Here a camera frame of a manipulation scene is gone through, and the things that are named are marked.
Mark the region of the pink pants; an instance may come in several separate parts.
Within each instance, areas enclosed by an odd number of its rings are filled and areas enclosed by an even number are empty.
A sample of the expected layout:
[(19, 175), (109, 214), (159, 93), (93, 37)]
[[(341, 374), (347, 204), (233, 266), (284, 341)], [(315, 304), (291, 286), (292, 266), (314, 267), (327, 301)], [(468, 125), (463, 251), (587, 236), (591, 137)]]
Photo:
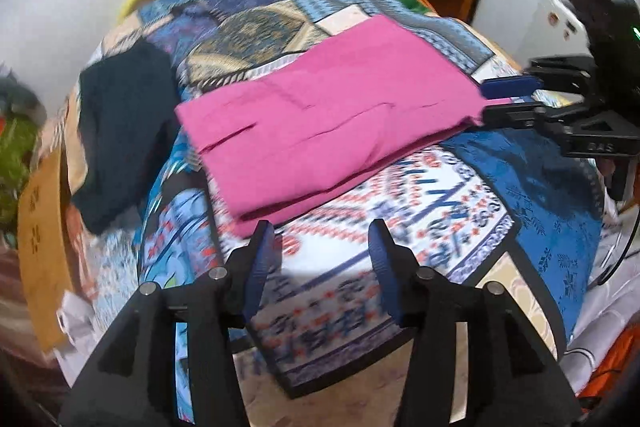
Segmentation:
[(459, 67), (378, 15), (176, 113), (246, 237), (260, 220), (280, 225), (479, 124), (486, 105)]

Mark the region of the patchwork patterned bedspread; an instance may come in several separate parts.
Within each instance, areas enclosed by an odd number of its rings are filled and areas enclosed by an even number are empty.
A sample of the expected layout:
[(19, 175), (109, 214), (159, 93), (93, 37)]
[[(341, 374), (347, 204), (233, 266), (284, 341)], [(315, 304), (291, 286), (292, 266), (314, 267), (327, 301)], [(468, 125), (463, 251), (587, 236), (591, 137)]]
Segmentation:
[[(470, 83), (513, 74), (464, 23), (400, 0), (155, 0), (101, 41), (103, 65), (138, 43), (171, 62), (184, 103), (209, 104), (294, 67), (312, 48), (385, 16), (430, 62)], [(406, 333), (383, 311), (366, 251), (383, 219), (420, 262), (457, 283), (506, 285), (554, 355), (572, 340), (600, 241), (603, 193), (589, 162), (527, 130), (458, 134), (401, 157), (280, 224), (282, 263), (235, 367), (255, 426), (386, 426), (408, 369)]]

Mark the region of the wooden stool with cutouts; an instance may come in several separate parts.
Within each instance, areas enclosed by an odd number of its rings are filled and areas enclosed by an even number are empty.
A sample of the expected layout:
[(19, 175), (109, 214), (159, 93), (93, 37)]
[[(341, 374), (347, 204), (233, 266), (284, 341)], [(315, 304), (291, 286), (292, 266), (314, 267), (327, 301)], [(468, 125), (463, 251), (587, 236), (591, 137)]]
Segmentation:
[(18, 201), (17, 251), (21, 280), (39, 347), (50, 353), (66, 336), (58, 325), (66, 291), (79, 289), (77, 260), (67, 236), (70, 202), (65, 155), (56, 148), (40, 161)]

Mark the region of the green patterned storage bag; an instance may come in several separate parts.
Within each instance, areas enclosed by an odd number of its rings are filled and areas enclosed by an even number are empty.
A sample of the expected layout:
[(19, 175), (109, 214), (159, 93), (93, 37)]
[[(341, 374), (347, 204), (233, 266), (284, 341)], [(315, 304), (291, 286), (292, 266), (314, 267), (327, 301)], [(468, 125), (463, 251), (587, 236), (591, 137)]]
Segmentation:
[(26, 116), (1, 117), (1, 242), (16, 247), (18, 200), (30, 175), (30, 163), (38, 134)]

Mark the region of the dark navy folded garment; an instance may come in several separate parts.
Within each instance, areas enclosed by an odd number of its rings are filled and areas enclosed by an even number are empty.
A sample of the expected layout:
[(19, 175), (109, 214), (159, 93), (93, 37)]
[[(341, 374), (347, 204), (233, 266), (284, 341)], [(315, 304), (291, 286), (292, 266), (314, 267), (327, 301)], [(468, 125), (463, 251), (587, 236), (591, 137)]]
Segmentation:
[(170, 56), (143, 39), (79, 77), (87, 174), (72, 202), (99, 235), (151, 190), (174, 145), (180, 103)]

